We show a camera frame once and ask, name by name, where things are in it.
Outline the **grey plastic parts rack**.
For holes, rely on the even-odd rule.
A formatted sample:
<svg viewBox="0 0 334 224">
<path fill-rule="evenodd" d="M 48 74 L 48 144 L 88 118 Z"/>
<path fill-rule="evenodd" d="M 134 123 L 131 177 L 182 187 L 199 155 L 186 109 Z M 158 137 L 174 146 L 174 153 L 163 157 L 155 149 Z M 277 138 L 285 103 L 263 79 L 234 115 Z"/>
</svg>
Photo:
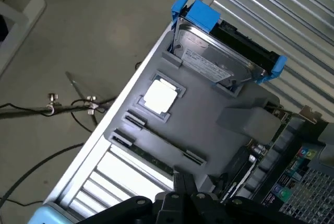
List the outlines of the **grey plastic parts rack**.
<svg viewBox="0 0 334 224">
<path fill-rule="evenodd" d="M 219 176 L 241 146 L 250 141 L 242 134 L 241 115 L 233 114 L 229 128 L 226 108 L 260 109 L 279 98 L 255 83 L 244 85 L 232 96 L 183 66 L 174 64 L 167 52 L 173 34 L 168 32 L 157 49 L 135 74 L 135 83 L 119 97 L 104 137 L 129 140 L 160 161 L 181 172 L 191 173 L 197 186 L 208 187 L 210 176 Z M 157 114 L 144 106 L 144 95 L 154 80 L 163 78 L 178 93 L 167 113 Z"/>
</svg>

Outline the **white furniture leg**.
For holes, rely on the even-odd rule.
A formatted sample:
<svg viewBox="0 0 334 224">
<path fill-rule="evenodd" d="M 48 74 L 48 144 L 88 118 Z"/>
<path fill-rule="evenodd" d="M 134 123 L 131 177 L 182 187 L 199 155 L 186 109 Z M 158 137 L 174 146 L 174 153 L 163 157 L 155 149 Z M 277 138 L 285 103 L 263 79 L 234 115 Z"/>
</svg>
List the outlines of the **white furniture leg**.
<svg viewBox="0 0 334 224">
<path fill-rule="evenodd" d="M 23 11 L 17 11 L 0 1 L 0 15 L 14 22 L 4 40 L 0 41 L 0 77 L 40 19 L 45 8 L 45 0 L 31 0 Z"/>
</svg>

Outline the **silver CPU chip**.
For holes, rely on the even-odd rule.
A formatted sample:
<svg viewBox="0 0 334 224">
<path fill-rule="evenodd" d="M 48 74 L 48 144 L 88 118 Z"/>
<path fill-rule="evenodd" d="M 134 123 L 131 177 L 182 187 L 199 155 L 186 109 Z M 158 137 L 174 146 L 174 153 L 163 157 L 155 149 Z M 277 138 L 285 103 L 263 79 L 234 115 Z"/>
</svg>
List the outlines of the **silver CPU chip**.
<svg viewBox="0 0 334 224">
<path fill-rule="evenodd" d="M 163 78 L 156 79 L 144 95 L 144 106 L 157 114 L 167 113 L 177 95 L 174 85 Z"/>
</svg>

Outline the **blue plastic block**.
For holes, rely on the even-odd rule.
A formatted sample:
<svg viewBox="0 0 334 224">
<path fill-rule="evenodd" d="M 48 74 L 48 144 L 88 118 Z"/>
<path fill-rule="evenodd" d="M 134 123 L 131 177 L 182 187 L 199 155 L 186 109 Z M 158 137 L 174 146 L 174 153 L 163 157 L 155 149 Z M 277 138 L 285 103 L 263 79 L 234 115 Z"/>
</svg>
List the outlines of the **blue plastic block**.
<svg viewBox="0 0 334 224">
<path fill-rule="evenodd" d="M 54 203 L 43 204 L 32 215 L 27 224 L 73 224 L 64 210 Z"/>
</svg>

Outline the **open metal PC case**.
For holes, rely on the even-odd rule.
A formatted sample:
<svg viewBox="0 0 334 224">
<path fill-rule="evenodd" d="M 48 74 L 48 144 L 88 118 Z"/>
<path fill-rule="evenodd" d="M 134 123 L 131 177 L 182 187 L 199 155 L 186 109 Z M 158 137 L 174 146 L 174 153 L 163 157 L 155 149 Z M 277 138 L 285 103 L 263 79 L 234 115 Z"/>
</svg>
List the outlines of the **open metal PC case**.
<svg viewBox="0 0 334 224">
<path fill-rule="evenodd" d="M 309 224 L 334 224 L 334 167 L 320 163 L 328 123 L 303 123 L 252 199 Z"/>
</svg>

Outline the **hard disk with blue bracket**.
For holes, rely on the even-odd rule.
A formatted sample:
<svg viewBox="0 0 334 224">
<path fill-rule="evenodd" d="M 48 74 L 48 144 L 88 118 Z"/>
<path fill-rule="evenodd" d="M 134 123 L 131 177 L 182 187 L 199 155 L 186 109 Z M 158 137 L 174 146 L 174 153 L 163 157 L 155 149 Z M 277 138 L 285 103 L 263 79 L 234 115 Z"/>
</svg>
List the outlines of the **hard disk with blue bracket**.
<svg viewBox="0 0 334 224">
<path fill-rule="evenodd" d="M 174 36 L 170 51 L 183 65 L 228 90 L 281 75 L 287 57 L 243 35 L 202 1 L 187 2 L 176 0 L 171 8 Z"/>
</svg>

